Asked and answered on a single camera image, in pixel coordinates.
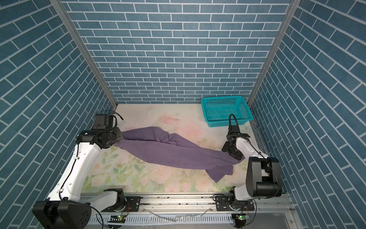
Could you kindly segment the teal plastic basket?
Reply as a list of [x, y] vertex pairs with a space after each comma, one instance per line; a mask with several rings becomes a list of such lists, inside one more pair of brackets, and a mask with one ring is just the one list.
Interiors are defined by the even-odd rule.
[[253, 120], [252, 112], [242, 96], [206, 97], [201, 100], [206, 123], [209, 127], [229, 126], [229, 115], [233, 114], [239, 125]]

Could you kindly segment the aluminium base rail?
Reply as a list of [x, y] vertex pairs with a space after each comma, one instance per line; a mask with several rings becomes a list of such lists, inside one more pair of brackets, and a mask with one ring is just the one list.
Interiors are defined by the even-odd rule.
[[294, 213], [290, 197], [250, 200], [246, 204], [230, 203], [228, 194], [170, 193], [125, 194], [133, 213], [181, 214], [181, 213]]

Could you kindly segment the right corner aluminium post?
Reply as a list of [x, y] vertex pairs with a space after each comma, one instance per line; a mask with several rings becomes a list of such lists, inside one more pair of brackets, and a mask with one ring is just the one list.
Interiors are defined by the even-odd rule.
[[292, 18], [294, 17], [294, 14], [298, 8], [298, 6], [300, 5], [301, 1], [300, 0], [293, 0], [290, 2], [290, 5], [287, 9], [287, 12], [284, 16], [284, 20], [283, 22], [281, 23], [280, 27], [279, 27], [279, 30], [276, 34], [276, 37], [274, 38], [274, 42], [268, 52], [268, 55], [267, 55], [267, 58], [266, 58], [266, 61], [265, 63], [263, 64], [263, 67], [262, 67], [262, 70], [260, 72], [260, 74], [258, 75], [258, 78], [254, 84], [254, 87], [253, 87], [253, 90], [252, 92], [250, 93], [250, 96], [248, 98], [248, 101], [247, 101], [247, 104], [251, 107], [254, 103], [254, 99], [259, 91], [259, 88], [262, 84], [262, 82], [264, 81], [265, 77], [266, 77], [266, 74], [269, 70], [269, 67], [275, 57], [275, 54], [286, 34], [286, 31], [292, 21]]

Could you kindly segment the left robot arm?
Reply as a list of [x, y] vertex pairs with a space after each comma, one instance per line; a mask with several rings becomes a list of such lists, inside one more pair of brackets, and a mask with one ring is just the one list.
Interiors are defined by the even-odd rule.
[[83, 229], [90, 218], [112, 207], [126, 208], [122, 189], [112, 189], [81, 203], [81, 190], [89, 169], [102, 149], [121, 140], [118, 127], [82, 131], [76, 139], [71, 160], [46, 200], [36, 201], [32, 212], [45, 229]]

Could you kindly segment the purple trousers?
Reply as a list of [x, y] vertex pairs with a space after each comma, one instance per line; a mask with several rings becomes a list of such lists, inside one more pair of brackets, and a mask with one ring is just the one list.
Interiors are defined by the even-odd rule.
[[233, 174], [237, 160], [227, 152], [201, 148], [193, 142], [159, 127], [145, 127], [122, 132], [123, 139], [115, 146], [152, 164], [180, 169], [205, 170], [214, 182]]

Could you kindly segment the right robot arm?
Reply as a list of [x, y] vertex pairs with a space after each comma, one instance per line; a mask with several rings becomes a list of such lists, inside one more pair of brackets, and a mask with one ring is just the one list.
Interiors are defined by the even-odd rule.
[[259, 198], [275, 198], [283, 193], [279, 160], [257, 149], [248, 134], [227, 135], [223, 151], [235, 159], [246, 159], [246, 181], [229, 192], [228, 203], [234, 209], [244, 208]]

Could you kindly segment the corner aluminium post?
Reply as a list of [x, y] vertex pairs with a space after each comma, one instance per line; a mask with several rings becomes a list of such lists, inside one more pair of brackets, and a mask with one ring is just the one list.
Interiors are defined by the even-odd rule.
[[60, 17], [61, 21], [63, 22], [66, 30], [70, 34], [72, 40], [76, 44], [77, 48], [79, 49], [80, 53], [84, 57], [87, 65], [91, 69], [94, 77], [100, 84], [101, 88], [103, 89], [104, 93], [106, 94], [107, 98], [111, 102], [113, 108], [118, 106], [117, 101], [115, 100], [114, 96], [112, 95], [107, 83], [105, 82], [101, 72], [99, 71], [96, 63], [94, 62], [93, 58], [91, 57], [84, 41], [82, 40], [80, 34], [78, 33], [75, 25], [73, 24], [68, 12], [66, 11], [62, 1], [59, 0], [50, 0], [52, 7], [55, 9], [57, 15]]
[[266, 58], [266, 61], [265, 63], [263, 64], [263, 67], [262, 67], [262, 70], [260, 72], [260, 74], [258, 75], [258, 78], [254, 84], [254, 87], [253, 87], [253, 90], [252, 92], [250, 93], [250, 96], [248, 98], [248, 101], [247, 101], [247, 104], [251, 107], [254, 103], [254, 99], [259, 91], [259, 88], [262, 84], [262, 82], [264, 81], [265, 77], [266, 77], [266, 74], [269, 70], [269, 67], [275, 57], [275, 54], [286, 34], [286, 31], [292, 21], [292, 18], [294, 17], [294, 14], [298, 8], [298, 6], [300, 5], [301, 1], [300, 0], [293, 0], [290, 2], [290, 5], [287, 9], [287, 12], [284, 16], [284, 20], [283, 22], [281, 23], [280, 27], [279, 27], [279, 30], [276, 34], [276, 37], [274, 38], [274, 42], [268, 52], [268, 55], [267, 55], [267, 58]]

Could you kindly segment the left corner aluminium post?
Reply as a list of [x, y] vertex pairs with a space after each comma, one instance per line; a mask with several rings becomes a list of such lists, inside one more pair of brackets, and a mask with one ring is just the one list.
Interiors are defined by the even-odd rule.
[[100, 84], [101, 88], [103, 89], [104, 93], [106, 94], [107, 98], [111, 102], [113, 108], [118, 106], [117, 101], [115, 100], [114, 96], [112, 95], [107, 83], [105, 82], [101, 72], [99, 71], [96, 63], [94, 62], [93, 58], [91, 57], [84, 41], [82, 40], [80, 34], [78, 33], [75, 25], [73, 24], [68, 12], [66, 11], [62, 1], [59, 0], [50, 0], [52, 7], [55, 9], [57, 15], [60, 17], [61, 21], [63, 22], [66, 30], [70, 34], [72, 40], [76, 44], [77, 48], [79, 49], [80, 53], [84, 57], [87, 65], [91, 69], [94, 77]]

